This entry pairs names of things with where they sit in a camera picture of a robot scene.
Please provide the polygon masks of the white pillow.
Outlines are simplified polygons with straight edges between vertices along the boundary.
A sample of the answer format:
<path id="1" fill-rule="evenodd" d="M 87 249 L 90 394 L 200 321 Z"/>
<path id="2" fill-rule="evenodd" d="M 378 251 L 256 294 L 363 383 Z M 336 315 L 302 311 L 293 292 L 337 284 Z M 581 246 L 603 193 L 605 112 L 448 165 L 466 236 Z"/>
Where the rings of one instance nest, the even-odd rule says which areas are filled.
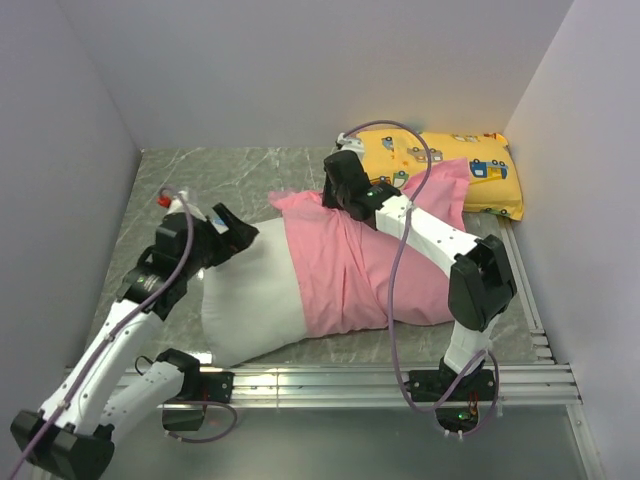
<path id="1" fill-rule="evenodd" d="M 332 332 L 331 245 L 285 221 L 256 225 L 248 249 L 204 272 L 201 323 L 212 363 L 232 367 Z"/>

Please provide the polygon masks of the pink pillowcase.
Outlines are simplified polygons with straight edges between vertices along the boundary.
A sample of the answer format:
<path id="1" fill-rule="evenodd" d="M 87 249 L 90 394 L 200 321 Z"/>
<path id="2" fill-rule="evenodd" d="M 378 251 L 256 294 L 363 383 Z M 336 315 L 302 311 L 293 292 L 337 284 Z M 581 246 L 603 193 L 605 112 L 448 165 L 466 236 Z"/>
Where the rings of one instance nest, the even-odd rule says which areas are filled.
<path id="1" fill-rule="evenodd" d="M 327 209 L 317 191 L 272 192 L 270 203 L 281 211 L 287 236 L 304 231 L 331 245 L 330 293 L 334 326 L 327 334 L 382 329 L 389 314 L 389 274 L 398 240 Z M 395 320 L 417 326 L 452 321 L 447 305 L 448 281 L 427 258 L 406 247 L 394 287 Z"/>

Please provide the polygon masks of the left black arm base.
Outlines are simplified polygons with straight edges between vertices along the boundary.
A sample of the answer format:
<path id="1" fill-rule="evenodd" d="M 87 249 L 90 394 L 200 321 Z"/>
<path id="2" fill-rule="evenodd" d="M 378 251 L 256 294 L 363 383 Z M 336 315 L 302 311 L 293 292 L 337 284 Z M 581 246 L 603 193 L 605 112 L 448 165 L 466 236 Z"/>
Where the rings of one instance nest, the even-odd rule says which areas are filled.
<path id="1" fill-rule="evenodd" d="M 239 415 L 231 405 L 235 374 L 230 371 L 201 372 L 192 386 L 163 405 L 161 423 L 164 434 L 187 444 L 205 444 L 221 440 L 236 427 Z M 189 438 L 183 432 L 198 432 L 204 425 L 210 409 L 221 409 L 230 414 L 228 426 L 219 433 L 204 438 Z"/>

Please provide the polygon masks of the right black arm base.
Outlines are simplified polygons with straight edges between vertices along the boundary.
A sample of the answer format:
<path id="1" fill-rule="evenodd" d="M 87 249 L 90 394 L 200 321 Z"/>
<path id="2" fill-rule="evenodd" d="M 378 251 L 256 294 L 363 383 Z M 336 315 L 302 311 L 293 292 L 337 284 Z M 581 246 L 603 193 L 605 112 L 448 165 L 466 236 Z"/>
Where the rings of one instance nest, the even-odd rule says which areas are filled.
<path id="1" fill-rule="evenodd" d="M 444 436 L 463 439 L 476 433 L 496 413 L 500 374 L 483 366 L 461 378 L 444 370 L 410 370 L 404 387 L 416 405 L 430 404 L 436 426 Z"/>

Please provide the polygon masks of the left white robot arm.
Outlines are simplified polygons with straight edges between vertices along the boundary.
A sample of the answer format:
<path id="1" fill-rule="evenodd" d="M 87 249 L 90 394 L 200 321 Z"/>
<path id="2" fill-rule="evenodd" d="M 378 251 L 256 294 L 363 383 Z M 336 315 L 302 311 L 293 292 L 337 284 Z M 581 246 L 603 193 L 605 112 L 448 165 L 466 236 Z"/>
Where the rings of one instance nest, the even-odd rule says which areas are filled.
<path id="1" fill-rule="evenodd" d="M 224 204 L 213 216 L 172 205 L 155 240 L 123 278 L 100 333 L 58 389 L 36 411 L 22 410 L 11 434 L 28 462 L 62 479 L 97 479 L 117 442 L 144 415 L 165 403 L 204 405 L 200 362 L 167 349 L 122 391 L 129 361 L 160 328 L 200 271 L 251 246 L 259 231 Z"/>

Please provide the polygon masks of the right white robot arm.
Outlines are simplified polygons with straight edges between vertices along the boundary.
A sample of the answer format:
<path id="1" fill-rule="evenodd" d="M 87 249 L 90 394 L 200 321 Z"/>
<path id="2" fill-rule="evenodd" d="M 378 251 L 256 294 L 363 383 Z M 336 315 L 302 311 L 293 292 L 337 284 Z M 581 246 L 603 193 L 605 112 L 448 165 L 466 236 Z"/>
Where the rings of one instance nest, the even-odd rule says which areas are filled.
<path id="1" fill-rule="evenodd" d="M 323 205 L 399 241 L 389 284 L 389 299 L 407 246 L 427 258 L 448 278 L 447 304 L 454 318 L 449 346 L 440 367 L 444 394 L 460 400 L 472 392 L 490 348 L 496 318 L 517 293 L 506 248 L 498 237 L 484 238 L 445 223 L 417 206 L 433 166 L 418 175 L 412 194 L 381 182 L 372 184 L 357 154 L 340 150 L 323 162 Z"/>

